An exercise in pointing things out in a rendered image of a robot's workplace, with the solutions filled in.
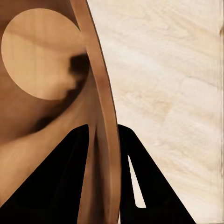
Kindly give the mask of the trash can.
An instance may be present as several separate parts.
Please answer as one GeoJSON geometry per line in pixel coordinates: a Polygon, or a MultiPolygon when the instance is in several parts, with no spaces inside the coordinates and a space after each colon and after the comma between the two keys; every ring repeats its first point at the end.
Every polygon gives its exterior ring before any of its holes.
{"type": "Polygon", "coordinates": [[[0,0],[0,207],[85,124],[77,224],[118,224],[118,121],[88,1],[0,0]]]}

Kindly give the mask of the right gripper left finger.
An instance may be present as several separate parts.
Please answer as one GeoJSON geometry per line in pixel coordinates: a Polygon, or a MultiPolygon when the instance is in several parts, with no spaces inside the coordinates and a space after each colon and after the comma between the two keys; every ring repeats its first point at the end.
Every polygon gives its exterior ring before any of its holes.
{"type": "Polygon", "coordinates": [[[77,224],[88,146],[87,124],[71,130],[0,207],[0,224],[77,224]]]}

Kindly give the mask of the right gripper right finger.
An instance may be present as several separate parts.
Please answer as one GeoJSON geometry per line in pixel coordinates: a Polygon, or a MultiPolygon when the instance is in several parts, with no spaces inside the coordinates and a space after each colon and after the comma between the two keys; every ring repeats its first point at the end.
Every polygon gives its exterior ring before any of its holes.
{"type": "Polygon", "coordinates": [[[120,224],[196,224],[136,133],[121,124],[118,129],[122,168],[120,224]],[[128,156],[146,208],[135,205],[128,156]]]}

